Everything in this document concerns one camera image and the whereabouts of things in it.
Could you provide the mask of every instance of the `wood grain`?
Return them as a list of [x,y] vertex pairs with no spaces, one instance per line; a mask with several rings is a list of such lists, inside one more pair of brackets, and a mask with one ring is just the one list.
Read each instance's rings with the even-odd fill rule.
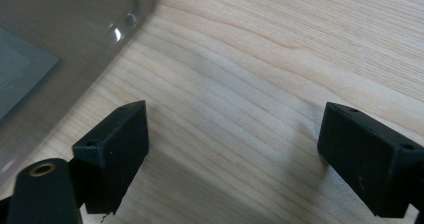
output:
[[151,153],[106,223],[413,223],[374,217],[316,142],[331,101],[424,143],[423,24],[424,0],[161,0],[27,164],[146,100]]

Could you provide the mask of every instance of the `light wood surface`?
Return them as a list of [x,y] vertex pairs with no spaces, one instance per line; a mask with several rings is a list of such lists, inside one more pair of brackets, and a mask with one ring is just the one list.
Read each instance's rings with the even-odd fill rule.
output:
[[161,0],[27,164],[146,100],[151,152],[105,223],[413,223],[374,217],[316,143],[327,101],[424,143],[423,24],[424,0]]

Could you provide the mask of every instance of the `black plastic part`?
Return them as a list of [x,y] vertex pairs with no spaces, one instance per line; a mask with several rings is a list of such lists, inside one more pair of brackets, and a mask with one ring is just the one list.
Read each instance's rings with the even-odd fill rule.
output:
[[77,200],[91,214],[116,213],[149,152],[146,103],[113,111],[73,147]]
[[12,197],[0,200],[0,223],[6,223],[7,214],[9,213],[9,204]]
[[82,223],[68,163],[47,159],[22,170],[7,219],[8,224]]
[[424,148],[412,140],[356,109],[327,103],[318,151],[374,215],[402,218],[410,202],[422,211]]
[[424,214],[420,212],[415,220],[415,224],[424,224]]

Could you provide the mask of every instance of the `gray surface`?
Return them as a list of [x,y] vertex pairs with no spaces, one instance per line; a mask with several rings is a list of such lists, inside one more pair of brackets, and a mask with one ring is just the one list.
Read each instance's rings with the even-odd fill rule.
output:
[[58,60],[58,57],[0,28],[0,119]]

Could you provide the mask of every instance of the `screw hole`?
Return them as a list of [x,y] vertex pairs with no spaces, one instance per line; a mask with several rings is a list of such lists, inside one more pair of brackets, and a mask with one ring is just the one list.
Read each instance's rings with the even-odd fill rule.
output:
[[411,144],[401,143],[400,146],[408,150],[414,150],[414,146]]
[[32,177],[40,177],[49,174],[50,172],[54,171],[56,169],[56,165],[51,162],[42,163],[36,167],[34,167],[30,172],[29,175]]
[[85,143],[86,146],[91,147],[97,144],[97,140],[90,140],[87,143]]

